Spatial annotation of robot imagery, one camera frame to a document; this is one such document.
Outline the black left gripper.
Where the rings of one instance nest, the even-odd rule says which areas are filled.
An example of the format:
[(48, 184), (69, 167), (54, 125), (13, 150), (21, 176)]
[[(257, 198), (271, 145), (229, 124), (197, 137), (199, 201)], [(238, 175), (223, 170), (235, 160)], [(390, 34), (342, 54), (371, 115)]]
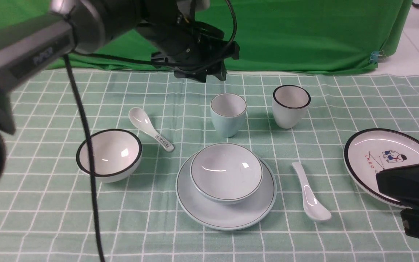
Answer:
[(137, 31), (157, 48), (151, 54), (150, 64), (171, 68), (176, 78), (205, 83), (207, 76), (215, 76), (225, 81), (224, 60), (240, 57), (238, 43), (223, 40), (221, 30), (184, 15), (178, 15), (170, 24), (141, 23)]

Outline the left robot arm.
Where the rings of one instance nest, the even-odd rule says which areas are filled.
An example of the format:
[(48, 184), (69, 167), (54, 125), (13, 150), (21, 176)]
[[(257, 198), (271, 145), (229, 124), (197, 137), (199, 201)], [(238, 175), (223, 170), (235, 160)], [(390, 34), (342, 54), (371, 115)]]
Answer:
[[(15, 134), (10, 93), (59, 58), (84, 57), (168, 67), (177, 78), (201, 83), (207, 76), (226, 79), (224, 60), (239, 59), (237, 20), (232, 3), (233, 32), (224, 40), (220, 29), (195, 20), (207, 0), (52, 0), (49, 12), (0, 30), (0, 132)], [(157, 52), (150, 61), (97, 54), (112, 40), (137, 31)], [(6, 162), (0, 134), (0, 178)]]

